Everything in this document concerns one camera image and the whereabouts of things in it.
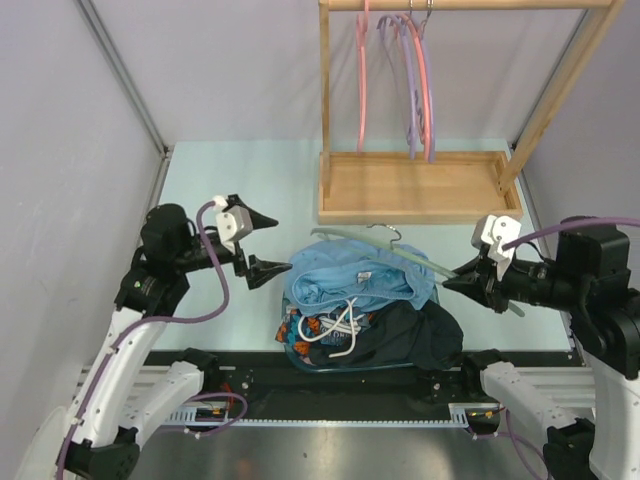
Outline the light blue shorts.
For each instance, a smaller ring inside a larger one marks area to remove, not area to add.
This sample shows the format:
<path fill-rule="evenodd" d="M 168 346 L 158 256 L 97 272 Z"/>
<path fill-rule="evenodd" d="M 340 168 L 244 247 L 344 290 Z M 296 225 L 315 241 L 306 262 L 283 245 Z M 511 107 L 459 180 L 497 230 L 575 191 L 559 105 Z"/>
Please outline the light blue shorts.
<path fill-rule="evenodd" d="M 438 299 L 434 272 L 402 253 L 426 258 L 409 245 L 389 251 L 353 239 L 322 240 L 296 252 L 275 340 L 306 361 L 314 347 L 335 347 L 331 361 L 354 360 L 378 311 L 397 301 L 418 310 Z"/>

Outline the sage green hanger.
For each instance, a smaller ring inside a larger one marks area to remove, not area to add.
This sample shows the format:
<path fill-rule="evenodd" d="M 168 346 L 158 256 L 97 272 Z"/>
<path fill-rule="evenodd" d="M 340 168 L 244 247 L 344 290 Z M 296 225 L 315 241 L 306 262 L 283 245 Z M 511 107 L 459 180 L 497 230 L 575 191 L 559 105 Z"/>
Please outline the sage green hanger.
<path fill-rule="evenodd" d="M 293 258 L 289 299 L 311 313 L 354 300 L 364 311 L 406 300 L 421 308 L 436 290 L 436 278 L 455 273 L 411 245 L 383 242 L 360 232 L 316 227 L 320 238 Z"/>

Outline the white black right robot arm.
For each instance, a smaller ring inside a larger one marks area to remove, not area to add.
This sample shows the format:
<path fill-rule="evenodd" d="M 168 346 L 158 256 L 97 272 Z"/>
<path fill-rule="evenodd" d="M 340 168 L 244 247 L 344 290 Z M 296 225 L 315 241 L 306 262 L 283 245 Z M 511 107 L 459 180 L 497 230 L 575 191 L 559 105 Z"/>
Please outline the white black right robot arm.
<path fill-rule="evenodd" d="M 635 218 L 578 216 L 533 233 L 508 216 L 479 220 L 477 256 L 444 288 L 496 312 L 513 302 L 565 312 L 594 378 L 595 418 L 581 418 L 524 380 L 497 350 L 463 362 L 461 388 L 491 397 L 540 436 L 550 479 L 639 476 L 639 292 L 630 287 Z"/>

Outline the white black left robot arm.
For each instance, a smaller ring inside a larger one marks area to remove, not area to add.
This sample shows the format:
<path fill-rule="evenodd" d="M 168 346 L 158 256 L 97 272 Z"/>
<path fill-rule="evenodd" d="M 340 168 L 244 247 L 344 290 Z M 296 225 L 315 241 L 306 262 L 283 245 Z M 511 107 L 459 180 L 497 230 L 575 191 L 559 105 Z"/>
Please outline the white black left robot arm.
<path fill-rule="evenodd" d="M 216 196 L 195 219 L 167 203 L 152 208 L 140 231 L 129 271 L 120 283 L 103 345 L 75 397 L 56 458 L 53 478 L 127 479 L 143 446 L 166 419 L 186 403 L 221 399 L 248 409 L 245 397 L 225 388 L 215 355 L 194 348 L 181 352 L 165 376 L 133 403 L 127 402 L 145 360 L 170 324 L 194 325 L 218 317 L 230 303 L 223 265 L 257 289 L 291 264 L 247 256 L 240 246 L 256 230 L 278 221 L 247 206 L 239 196 Z M 189 290 L 192 272 L 213 269 L 221 304 L 198 317 L 175 311 Z"/>

